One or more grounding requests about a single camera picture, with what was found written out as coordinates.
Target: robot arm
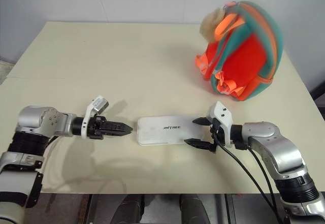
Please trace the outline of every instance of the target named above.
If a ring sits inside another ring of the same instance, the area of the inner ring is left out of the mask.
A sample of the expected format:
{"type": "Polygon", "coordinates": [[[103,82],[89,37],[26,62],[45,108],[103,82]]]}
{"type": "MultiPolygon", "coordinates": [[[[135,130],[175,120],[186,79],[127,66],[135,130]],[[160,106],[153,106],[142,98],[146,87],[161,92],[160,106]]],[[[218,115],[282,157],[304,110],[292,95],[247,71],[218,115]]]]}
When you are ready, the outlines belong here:
{"type": "Polygon", "coordinates": [[[250,147],[261,156],[289,214],[287,223],[325,223],[325,199],[309,176],[298,148],[281,135],[276,125],[269,122],[233,125],[231,112],[220,102],[209,109],[206,118],[193,122],[211,125],[214,144],[185,140],[189,145],[215,152],[219,141],[241,150],[250,147]]]}
{"type": "Polygon", "coordinates": [[[102,96],[87,107],[85,117],[58,112],[53,107],[25,107],[8,151],[0,158],[0,224],[21,224],[24,209],[33,207],[42,188],[43,154],[53,137],[84,135],[103,139],[103,135],[123,136],[132,128],[98,116],[108,106],[102,96]]]}

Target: backpack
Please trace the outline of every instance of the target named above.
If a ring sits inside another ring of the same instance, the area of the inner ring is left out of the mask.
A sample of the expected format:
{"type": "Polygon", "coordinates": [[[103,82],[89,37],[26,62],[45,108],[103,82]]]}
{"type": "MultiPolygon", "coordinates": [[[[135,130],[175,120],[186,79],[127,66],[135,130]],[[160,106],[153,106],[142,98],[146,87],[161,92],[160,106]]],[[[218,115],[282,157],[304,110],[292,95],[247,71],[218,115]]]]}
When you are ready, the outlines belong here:
{"type": "Polygon", "coordinates": [[[224,10],[214,31],[216,42],[196,56],[196,66],[217,93],[244,101],[272,83],[282,56],[282,34],[252,2],[232,2],[224,10]]]}

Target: table surface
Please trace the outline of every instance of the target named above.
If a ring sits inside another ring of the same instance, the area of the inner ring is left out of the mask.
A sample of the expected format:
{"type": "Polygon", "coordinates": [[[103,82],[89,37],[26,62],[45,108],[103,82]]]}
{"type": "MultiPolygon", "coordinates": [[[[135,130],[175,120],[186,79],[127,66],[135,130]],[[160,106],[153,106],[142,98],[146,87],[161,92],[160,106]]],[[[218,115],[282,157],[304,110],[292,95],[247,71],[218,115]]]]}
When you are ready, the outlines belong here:
{"type": "MultiPolygon", "coordinates": [[[[53,106],[83,115],[101,94],[110,102],[103,115],[135,131],[102,141],[72,137],[53,143],[45,154],[43,192],[257,193],[222,150],[212,154],[186,144],[136,142],[140,117],[205,116],[221,101],[236,124],[279,126],[300,149],[317,188],[325,191],[325,122],[286,54],[268,89],[236,102],[215,94],[196,69],[194,56],[205,48],[198,25],[48,22],[0,86],[0,151],[7,150],[23,107],[53,106]]],[[[231,151],[268,192],[249,152],[231,151]]]]}

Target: white wall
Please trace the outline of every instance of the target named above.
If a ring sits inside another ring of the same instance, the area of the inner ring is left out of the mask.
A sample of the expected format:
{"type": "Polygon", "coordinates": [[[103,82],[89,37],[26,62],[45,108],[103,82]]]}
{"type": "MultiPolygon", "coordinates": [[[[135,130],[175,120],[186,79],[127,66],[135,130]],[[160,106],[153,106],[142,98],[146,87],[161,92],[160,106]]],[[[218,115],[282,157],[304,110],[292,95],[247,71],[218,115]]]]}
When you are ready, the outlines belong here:
{"type": "MultiPolygon", "coordinates": [[[[0,57],[16,62],[47,20],[199,23],[234,0],[0,0],[0,57]]],[[[325,0],[253,0],[279,23],[308,89],[325,79],[325,0]]]]}

